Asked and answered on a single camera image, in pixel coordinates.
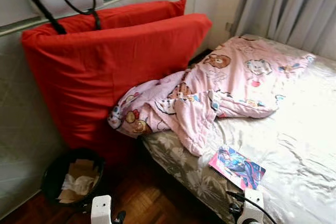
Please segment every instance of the book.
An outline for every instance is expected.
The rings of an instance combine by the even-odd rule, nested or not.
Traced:
[[[209,165],[240,189],[257,189],[266,170],[229,146],[222,146]]]

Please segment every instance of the cartoon bear print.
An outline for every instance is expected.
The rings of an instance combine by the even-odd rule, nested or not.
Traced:
[[[174,90],[168,95],[168,99],[177,99],[184,98],[185,95],[192,94],[190,88],[187,86],[185,82],[177,85]]]
[[[153,133],[150,126],[144,120],[139,120],[138,110],[129,111],[126,115],[126,122],[133,126],[133,132],[137,134]]]
[[[209,63],[214,68],[225,68],[231,62],[231,59],[226,55],[211,54],[203,63]]]
[[[257,76],[261,74],[270,74],[272,72],[271,64],[263,59],[248,60],[245,63],[247,68]]]

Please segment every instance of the trash can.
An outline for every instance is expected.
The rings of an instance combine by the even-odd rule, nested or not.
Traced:
[[[93,161],[93,167],[98,168],[99,178],[97,183],[92,187],[88,194],[81,199],[71,203],[60,203],[58,196],[62,191],[62,185],[66,174],[69,171],[71,163],[75,163],[77,159],[88,159]],[[87,148],[79,148],[68,151],[66,154],[58,157],[45,171],[41,190],[47,200],[53,204],[59,204],[63,206],[70,206],[76,208],[82,208],[84,205],[90,205],[92,199],[99,195],[100,182],[102,179],[104,170],[104,159],[100,157],[94,151]]]

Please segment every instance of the pink blanket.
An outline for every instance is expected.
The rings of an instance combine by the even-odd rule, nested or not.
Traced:
[[[262,40],[235,37],[193,68],[129,90],[108,122],[131,137],[172,130],[200,156],[216,117],[272,114],[285,97],[286,82],[313,60],[311,54],[289,57]]]

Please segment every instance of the wooden floor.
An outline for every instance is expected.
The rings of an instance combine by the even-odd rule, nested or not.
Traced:
[[[146,154],[141,154],[136,164],[124,172],[108,172],[106,178],[115,195],[113,216],[125,210],[127,215],[124,224],[223,224]],[[0,224],[90,223],[89,215],[72,215],[73,212],[70,208],[50,205],[39,194],[0,221]]]

